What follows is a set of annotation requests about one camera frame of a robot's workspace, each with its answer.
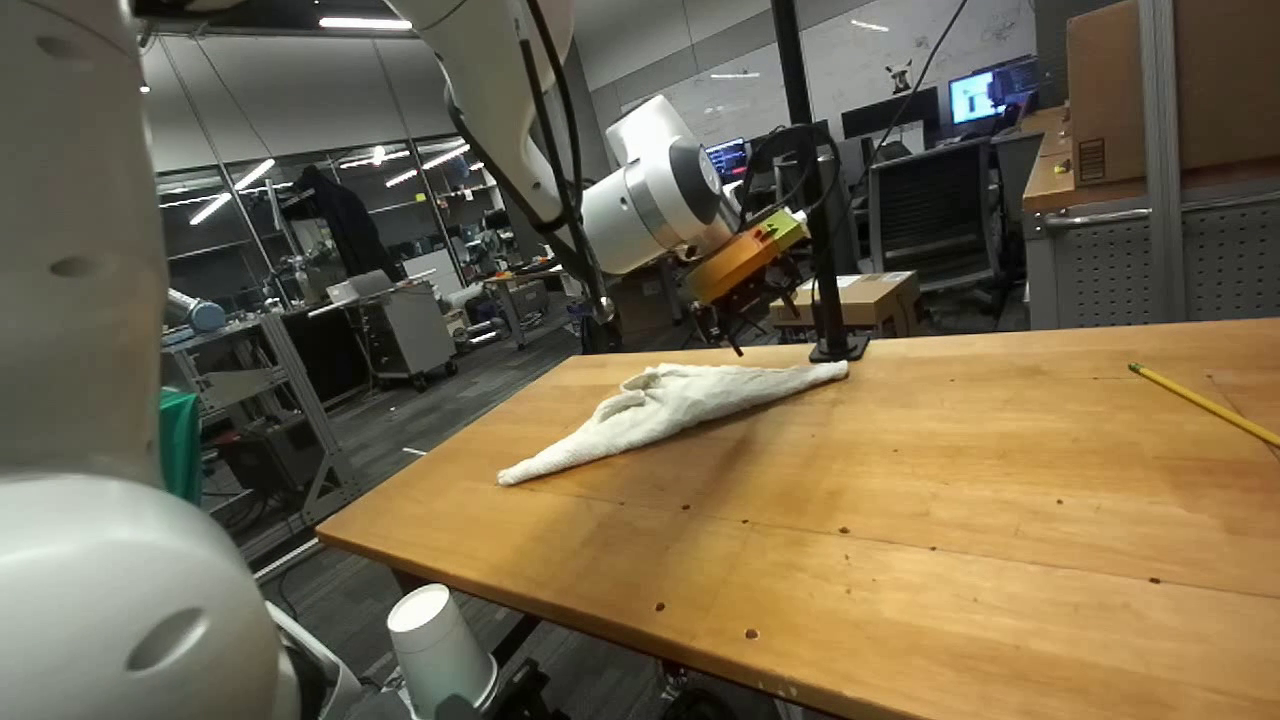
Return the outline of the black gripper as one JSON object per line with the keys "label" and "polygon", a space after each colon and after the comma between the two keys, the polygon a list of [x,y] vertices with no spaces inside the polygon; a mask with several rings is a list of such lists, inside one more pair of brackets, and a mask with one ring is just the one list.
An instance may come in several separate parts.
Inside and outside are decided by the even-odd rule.
{"label": "black gripper", "polygon": [[750,276],[720,299],[696,299],[693,319],[708,337],[733,337],[745,322],[759,319],[775,294],[778,287],[766,276]]}

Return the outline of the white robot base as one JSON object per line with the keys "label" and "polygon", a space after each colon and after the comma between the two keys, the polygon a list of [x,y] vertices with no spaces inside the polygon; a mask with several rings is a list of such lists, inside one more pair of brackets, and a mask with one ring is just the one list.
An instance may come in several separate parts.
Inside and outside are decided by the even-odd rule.
{"label": "white robot base", "polygon": [[159,470],[169,299],[128,0],[0,0],[0,712],[297,720],[228,539]]}

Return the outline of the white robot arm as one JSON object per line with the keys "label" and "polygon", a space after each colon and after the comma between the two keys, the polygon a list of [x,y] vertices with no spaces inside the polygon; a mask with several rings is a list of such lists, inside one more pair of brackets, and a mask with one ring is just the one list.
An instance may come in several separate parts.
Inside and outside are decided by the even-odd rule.
{"label": "white robot arm", "polygon": [[677,258],[693,319],[733,337],[757,302],[757,267],[726,265],[724,185],[679,113],[664,95],[625,113],[600,132],[611,168],[581,179],[581,113],[563,72],[570,0],[389,2],[430,47],[455,132],[551,245],[597,326],[607,322],[607,279]]}

